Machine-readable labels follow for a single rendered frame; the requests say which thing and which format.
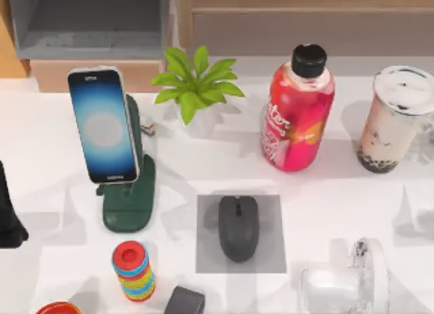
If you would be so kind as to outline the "green potted plant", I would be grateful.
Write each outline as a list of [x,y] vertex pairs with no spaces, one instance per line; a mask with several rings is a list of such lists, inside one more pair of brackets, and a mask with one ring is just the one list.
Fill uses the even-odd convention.
[[186,131],[193,138],[209,136],[216,125],[215,106],[225,104],[227,96],[243,98],[245,94],[233,82],[234,58],[223,58],[209,63],[206,46],[198,47],[192,59],[177,47],[164,51],[167,71],[153,78],[152,84],[161,91],[155,104],[173,102],[176,114]]

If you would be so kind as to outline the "dark grey computer mouse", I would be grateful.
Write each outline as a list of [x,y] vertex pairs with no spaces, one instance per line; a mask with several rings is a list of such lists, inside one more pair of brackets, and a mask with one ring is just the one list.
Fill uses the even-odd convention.
[[259,209],[248,195],[225,195],[218,204],[218,234],[224,255],[233,262],[253,257],[260,234]]

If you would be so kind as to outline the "red bottle with black cap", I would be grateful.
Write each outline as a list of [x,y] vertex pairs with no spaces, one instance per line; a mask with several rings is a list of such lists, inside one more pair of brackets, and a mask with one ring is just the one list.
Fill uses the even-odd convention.
[[273,75],[260,143],[278,170],[301,171],[317,156],[336,91],[327,59],[320,45],[300,44]]

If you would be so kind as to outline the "dark green phone stand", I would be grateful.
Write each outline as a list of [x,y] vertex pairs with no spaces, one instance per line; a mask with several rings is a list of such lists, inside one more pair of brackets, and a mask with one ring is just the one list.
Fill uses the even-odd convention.
[[103,223],[115,233],[135,233],[143,229],[151,219],[155,196],[155,162],[142,148],[138,105],[130,95],[126,98],[140,173],[132,183],[101,184],[96,189],[96,194],[103,197]]

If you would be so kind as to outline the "smartphone with blue screen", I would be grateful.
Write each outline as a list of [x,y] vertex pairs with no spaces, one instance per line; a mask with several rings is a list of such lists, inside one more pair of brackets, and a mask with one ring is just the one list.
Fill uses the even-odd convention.
[[117,70],[100,81],[87,78],[68,86],[90,180],[96,184],[133,182],[140,173],[123,82]]

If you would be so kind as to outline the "grey mouse pad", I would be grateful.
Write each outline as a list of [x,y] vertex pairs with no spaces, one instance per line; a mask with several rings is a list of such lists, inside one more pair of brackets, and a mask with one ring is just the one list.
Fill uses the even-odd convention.
[[[253,197],[259,209],[260,234],[256,251],[245,262],[228,259],[220,246],[218,204],[225,195]],[[197,273],[286,273],[281,199],[279,195],[210,194],[197,196],[196,272]]]

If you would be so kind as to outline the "pale wooden drawer front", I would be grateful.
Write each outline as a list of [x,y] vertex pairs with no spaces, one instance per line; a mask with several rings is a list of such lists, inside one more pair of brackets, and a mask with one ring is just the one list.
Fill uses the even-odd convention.
[[30,61],[32,74],[40,92],[63,93],[69,91],[68,75],[74,82],[86,82],[87,78],[106,81],[113,76],[109,70],[117,70],[125,92],[148,93],[159,90],[152,80],[166,69],[164,60],[36,60]]

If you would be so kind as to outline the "stack of coloured rings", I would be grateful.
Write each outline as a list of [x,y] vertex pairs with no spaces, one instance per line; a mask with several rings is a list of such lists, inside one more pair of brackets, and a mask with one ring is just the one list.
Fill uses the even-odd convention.
[[111,262],[126,298],[144,302],[153,295],[156,279],[149,253],[142,243],[134,240],[120,243],[112,253]]

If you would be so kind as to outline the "dark grey block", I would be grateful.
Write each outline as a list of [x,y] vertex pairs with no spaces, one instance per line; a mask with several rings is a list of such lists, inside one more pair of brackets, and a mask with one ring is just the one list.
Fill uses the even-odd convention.
[[176,286],[163,314],[203,314],[204,309],[204,294],[182,286]]

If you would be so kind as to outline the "wooden cupboard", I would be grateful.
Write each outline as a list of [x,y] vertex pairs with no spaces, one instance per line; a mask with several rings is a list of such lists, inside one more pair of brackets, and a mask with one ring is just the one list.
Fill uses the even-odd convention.
[[434,72],[434,0],[175,0],[182,47],[238,56],[247,72],[318,43],[340,75],[391,64]]

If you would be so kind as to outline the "bubble tea cup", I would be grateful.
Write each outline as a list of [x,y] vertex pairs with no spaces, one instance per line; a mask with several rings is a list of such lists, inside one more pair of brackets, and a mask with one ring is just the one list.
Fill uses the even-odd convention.
[[388,66],[375,74],[373,93],[357,158],[366,170],[386,174],[419,133],[434,132],[434,75],[413,66]]

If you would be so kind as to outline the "grey open cabinet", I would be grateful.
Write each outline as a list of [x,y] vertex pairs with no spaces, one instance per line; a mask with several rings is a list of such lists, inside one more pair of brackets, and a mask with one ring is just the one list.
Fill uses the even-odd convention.
[[9,0],[16,52],[38,60],[158,60],[170,0]]

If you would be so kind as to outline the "clear glass mug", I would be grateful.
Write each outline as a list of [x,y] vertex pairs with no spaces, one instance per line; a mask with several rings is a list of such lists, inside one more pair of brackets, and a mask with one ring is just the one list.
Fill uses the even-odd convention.
[[390,314],[390,274],[379,240],[353,244],[348,265],[318,264],[300,274],[297,314]]

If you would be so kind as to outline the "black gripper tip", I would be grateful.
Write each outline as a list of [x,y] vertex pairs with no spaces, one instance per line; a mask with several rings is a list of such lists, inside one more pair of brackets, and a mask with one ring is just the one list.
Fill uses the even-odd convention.
[[12,205],[5,170],[0,160],[0,249],[19,248],[27,240],[28,231]]

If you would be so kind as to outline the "red and orange bowl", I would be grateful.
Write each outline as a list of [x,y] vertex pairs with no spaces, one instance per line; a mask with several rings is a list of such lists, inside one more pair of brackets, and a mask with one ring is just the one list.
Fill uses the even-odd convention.
[[78,307],[70,302],[58,301],[44,305],[35,314],[83,314]]

